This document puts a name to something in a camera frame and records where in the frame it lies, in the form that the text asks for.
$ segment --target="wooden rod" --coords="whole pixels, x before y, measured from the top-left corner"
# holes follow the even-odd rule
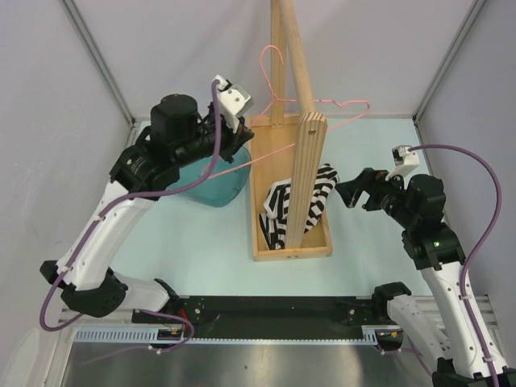
[[[302,245],[327,128],[326,118],[318,112],[305,113],[299,119],[285,248],[299,248]]]
[[[306,68],[305,53],[299,35],[298,21],[296,20],[296,10],[292,0],[280,0],[281,19],[285,26],[285,34],[289,53],[291,56],[293,79],[298,95],[299,108],[301,114],[315,111],[314,95],[310,85],[308,69]]]
[[[279,54],[275,50],[271,52],[271,78],[273,90],[279,98],[285,98],[285,67],[287,61],[287,40],[283,20],[281,18],[280,0],[271,0],[271,44],[278,47],[285,64],[281,64]],[[284,102],[273,99],[271,110],[271,127],[277,128],[283,125]]]

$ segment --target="wooden stand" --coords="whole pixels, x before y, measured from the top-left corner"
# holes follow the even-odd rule
[[[315,176],[327,133],[327,121],[324,115],[315,110],[292,0],[271,0],[271,17],[271,41],[280,49],[284,60],[285,43],[289,48],[301,114],[284,114],[283,102],[274,100],[272,115],[263,117],[252,128],[255,137],[249,145],[249,152],[253,159],[296,143],[294,148],[270,156],[254,164],[251,169],[253,255],[255,260],[329,256],[333,247],[326,212],[322,214],[317,226],[304,234]],[[277,96],[283,98],[285,66],[275,52],[272,54],[271,67],[273,88]],[[271,251],[268,250],[260,229],[259,214],[264,212],[264,200],[271,184],[289,177],[292,177],[292,187],[286,249]]]

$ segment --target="gray wall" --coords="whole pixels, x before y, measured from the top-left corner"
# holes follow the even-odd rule
[[[314,96],[339,101],[369,98],[373,114],[406,117],[417,108],[473,3],[293,2]],[[270,96],[258,58],[270,44],[269,4],[270,0],[77,0],[131,111],[140,117],[148,117],[148,108],[172,89],[191,93],[205,107],[216,73],[251,90],[254,112],[263,110]],[[291,73],[287,89],[293,98]],[[342,114],[328,104],[320,109]]]
[[[425,143],[459,145],[483,156],[503,192],[500,219],[472,267],[478,293],[488,293],[510,359],[516,364],[516,2],[488,2],[474,31],[422,120]],[[487,172],[466,156],[431,151],[444,179],[448,213],[465,250],[487,226],[494,188]]]
[[[1,376],[38,327],[40,264],[83,228],[128,127],[57,0],[1,1],[0,55]],[[36,373],[55,337],[40,336]]]

